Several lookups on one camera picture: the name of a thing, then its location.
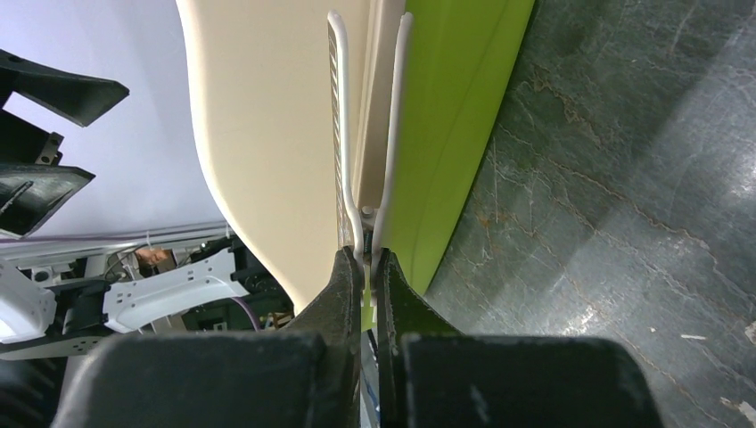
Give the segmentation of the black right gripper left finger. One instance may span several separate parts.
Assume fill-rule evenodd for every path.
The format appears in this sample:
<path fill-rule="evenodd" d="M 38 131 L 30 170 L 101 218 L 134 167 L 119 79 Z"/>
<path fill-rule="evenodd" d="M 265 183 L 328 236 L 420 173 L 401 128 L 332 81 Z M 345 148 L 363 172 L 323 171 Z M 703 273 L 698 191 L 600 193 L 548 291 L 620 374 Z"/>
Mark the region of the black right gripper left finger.
<path fill-rule="evenodd" d="M 347 249 L 273 332 L 121 335 L 77 371 L 56 427 L 356 427 L 362 276 Z"/>

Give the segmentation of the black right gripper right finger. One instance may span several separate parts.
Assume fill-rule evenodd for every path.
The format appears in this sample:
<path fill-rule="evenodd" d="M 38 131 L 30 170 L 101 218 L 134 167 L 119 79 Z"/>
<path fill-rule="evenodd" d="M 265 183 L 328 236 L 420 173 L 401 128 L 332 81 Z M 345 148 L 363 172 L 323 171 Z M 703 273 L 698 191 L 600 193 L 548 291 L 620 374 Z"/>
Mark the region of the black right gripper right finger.
<path fill-rule="evenodd" d="M 376 269 L 383 427 L 660 427 L 639 364 L 592 336 L 461 333 L 408 284 Z"/>

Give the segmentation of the cream green litter box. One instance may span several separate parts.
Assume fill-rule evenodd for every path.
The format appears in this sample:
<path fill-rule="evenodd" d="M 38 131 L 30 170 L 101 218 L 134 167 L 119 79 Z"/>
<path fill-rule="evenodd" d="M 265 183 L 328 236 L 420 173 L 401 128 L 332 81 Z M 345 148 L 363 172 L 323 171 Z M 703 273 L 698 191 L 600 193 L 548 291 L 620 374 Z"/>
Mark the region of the cream green litter box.
<path fill-rule="evenodd" d="M 337 243 L 327 15 L 349 39 L 357 135 L 373 1 L 181 1 L 195 146 L 231 228 L 300 313 Z M 403 1 L 414 17 L 385 247 L 425 292 L 456 229 L 513 72 L 531 1 Z"/>

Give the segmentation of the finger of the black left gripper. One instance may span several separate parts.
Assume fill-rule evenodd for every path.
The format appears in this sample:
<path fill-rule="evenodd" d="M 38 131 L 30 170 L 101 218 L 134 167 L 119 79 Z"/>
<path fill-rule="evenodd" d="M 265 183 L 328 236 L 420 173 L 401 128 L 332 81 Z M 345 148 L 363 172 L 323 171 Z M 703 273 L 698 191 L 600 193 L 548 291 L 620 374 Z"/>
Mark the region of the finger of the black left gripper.
<path fill-rule="evenodd" d="M 22 239 L 36 232 L 95 175 L 78 167 L 1 166 L 1 234 Z"/>
<path fill-rule="evenodd" d="M 21 95 L 85 128 L 130 95 L 116 80 L 57 70 L 1 52 L 1 104 Z"/>

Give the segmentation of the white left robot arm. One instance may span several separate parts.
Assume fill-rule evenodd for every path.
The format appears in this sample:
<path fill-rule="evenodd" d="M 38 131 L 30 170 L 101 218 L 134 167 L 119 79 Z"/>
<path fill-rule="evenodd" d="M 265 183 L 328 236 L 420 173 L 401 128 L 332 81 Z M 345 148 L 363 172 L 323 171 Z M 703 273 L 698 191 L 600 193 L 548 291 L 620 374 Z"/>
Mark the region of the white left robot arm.
<path fill-rule="evenodd" d="M 1 97 L 26 96 L 85 127 L 125 99 L 119 82 L 56 70 L 1 54 Z M 1 115 L 1 231 L 24 238 L 93 175 L 59 164 L 62 137 L 9 112 Z M 270 273 L 233 235 L 192 252 L 152 276 L 98 276 L 44 286 L 8 259 L 1 262 L 1 357 L 6 361 L 82 355 L 103 337 L 131 333 L 216 300 L 262 291 Z"/>

